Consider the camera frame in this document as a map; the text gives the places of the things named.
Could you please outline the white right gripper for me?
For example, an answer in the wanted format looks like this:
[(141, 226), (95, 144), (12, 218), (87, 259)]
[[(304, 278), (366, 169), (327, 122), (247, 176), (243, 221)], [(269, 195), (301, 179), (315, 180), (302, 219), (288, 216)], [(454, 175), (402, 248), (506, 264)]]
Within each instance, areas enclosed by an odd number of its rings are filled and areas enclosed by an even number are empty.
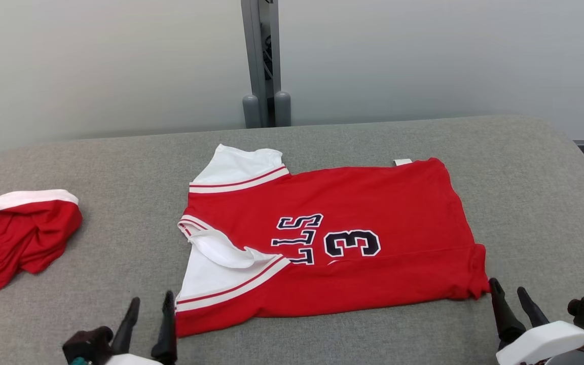
[(571, 323), (550, 323), (524, 287), (518, 288), (522, 310), (531, 323), (530, 330), (520, 322), (505, 300), (505, 291), (496, 278), (489, 279), (494, 320), (500, 345), (496, 353), (499, 364), (537, 363), (584, 346), (584, 330)]

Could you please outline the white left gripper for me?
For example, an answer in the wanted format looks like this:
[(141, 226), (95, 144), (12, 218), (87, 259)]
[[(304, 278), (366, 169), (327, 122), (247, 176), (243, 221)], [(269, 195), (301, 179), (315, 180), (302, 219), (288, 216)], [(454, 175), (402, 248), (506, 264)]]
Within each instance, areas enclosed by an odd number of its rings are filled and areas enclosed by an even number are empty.
[(162, 365), (162, 363), (176, 363), (175, 300), (172, 291), (169, 290), (165, 293), (158, 339), (151, 349), (152, 359), (126, 354), (130, 349), (133, 328), (137, 323), (139, 310), (140, 298), (133, 298), (112, 340), (112, 352), (121, 355), (111, 356), (105, 365)]

